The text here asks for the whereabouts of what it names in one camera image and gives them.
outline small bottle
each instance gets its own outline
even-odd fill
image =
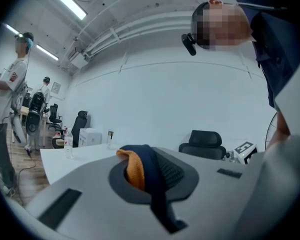
[[[72,159],[74,158],[74,153],[73,153],[73,142],[74,142],[74,137],[72,136],[71,129],[67,129],[68,131],[66,132],[66,135],[64,136],[64,153],[65,157]]]
[[[112,139],[113,139],[113,137],[114,137],[114,131],[112,130],[112,129],[109,129],[108,130],[108,137],[107,137],[107,139],[106,139],[106,144],[107,144],[107,147],[108,148],[111,148],[111,144],[112,144]]]
[[[229,159],[229,162],[240,164],[239,159],[235,156],[235,152],[232,150],[232,151],[230,151],[229,153],[230,153],[230,159]]]

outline man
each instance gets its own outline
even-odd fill
[[[50,83],[50,77],[46,76],[42,84],[40,84],[37,88],[33,89],[30,97],[33,97],[35,93],[42,92],[45,100],[45,105],[47,106],[50,101],[50,90],[48,89],[48,85]],[[30,136],[29,134],[26,135],[27,145],[24,147],[26,150],[31,152],[32,142],[34,140],[34,148],[35,150],[40,150],[40,126],[41,122],[39,123],[39,128],[35,133],[35,136]]]
[[[192,15],[190,38],[210,50],[253,43],[267,81],[269,105],[277,110],[277,130],[269,148],[290,135],[274,98],[300,64],[300,28],[287,8],[276,9],[270,6],[271,0],[252,1],[237,0],[237,5],[220,0],[202,3]]]
[[[15,52],[17,59],[0,79],[0,174],[4,183],[3,191],[8,195],[17,183],[7,146],[7,126],[10,119],[10,109],[13,93],[25,81],[29,50],[33,46],[34,36],[25,32],[22,37],[15,36]]]

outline white table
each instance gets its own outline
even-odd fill
[[[116,156],[120,146],[107,144],[75,147],[73,149],[74,158],[66,158],[65,150],[60,149],[40,149],[41,159],[46,177],[50,184],[53,184],[74,169],[104,158]]]

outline fluorescent light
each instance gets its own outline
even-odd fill
[[[79,5],[77,5],[73,0],[60,0],[64,3],[71,11],[74,12],[75,15],[78,16],[80,20],[82,20],[87,14],[84,10],[82,10]]]
[[[12,26],[9,26],[8,24],[5,24],[5,27],[11,32],[15,33],[16,35],[20,33],[19,31],[15,30]]]
[[[40,45],[36,45],[36,47],[43,51],[45,54],[49,55],[50,57],[54,58],[56,61],[59,60],[58,57],[54,56],[52,53],[48,52],[47,50],[43,49]]]

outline gray pants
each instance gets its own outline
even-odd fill
[[[4,185],[10,189],[16,186],[17,177],[8,152],[7,126],[7,123],[0,124],[0,173]]]

